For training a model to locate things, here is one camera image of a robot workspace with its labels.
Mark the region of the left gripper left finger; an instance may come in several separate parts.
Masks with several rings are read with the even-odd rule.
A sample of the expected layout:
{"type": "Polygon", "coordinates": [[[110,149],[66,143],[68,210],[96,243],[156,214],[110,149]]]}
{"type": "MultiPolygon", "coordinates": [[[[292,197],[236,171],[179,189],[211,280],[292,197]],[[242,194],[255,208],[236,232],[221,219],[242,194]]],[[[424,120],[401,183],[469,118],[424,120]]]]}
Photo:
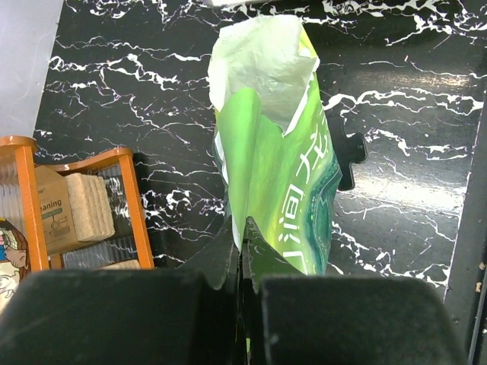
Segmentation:
{"type": "Polygon", "coordinates": [[[232,223],[178,268],[31,274],[1,316],[3,364],[234,364],[232,223]]]}

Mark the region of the green litter bag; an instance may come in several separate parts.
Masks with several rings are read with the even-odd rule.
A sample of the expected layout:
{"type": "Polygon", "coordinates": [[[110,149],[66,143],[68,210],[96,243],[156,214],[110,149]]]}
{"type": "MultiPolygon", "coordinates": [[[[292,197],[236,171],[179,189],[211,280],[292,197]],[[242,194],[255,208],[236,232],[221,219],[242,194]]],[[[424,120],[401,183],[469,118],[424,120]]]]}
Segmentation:
{"type": "Polygon", "coordinates": [[[301,20],[262,15],[223,27],[208,64],[213,146],[234,243],[248,218],[306,275],[325,272],[342,172],[320,99],[320,64],[301,20]]]}

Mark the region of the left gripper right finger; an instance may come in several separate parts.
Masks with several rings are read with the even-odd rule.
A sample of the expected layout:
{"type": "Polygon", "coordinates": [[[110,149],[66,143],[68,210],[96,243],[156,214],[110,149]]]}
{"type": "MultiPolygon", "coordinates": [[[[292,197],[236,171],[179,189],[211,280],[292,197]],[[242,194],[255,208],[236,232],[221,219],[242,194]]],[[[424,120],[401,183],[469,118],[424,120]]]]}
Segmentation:
{"type": "Polygon", "coordinates": [[[252,364],[464,364],[435,290],[414,278],[303,275],[245,226],[252,364]]]}

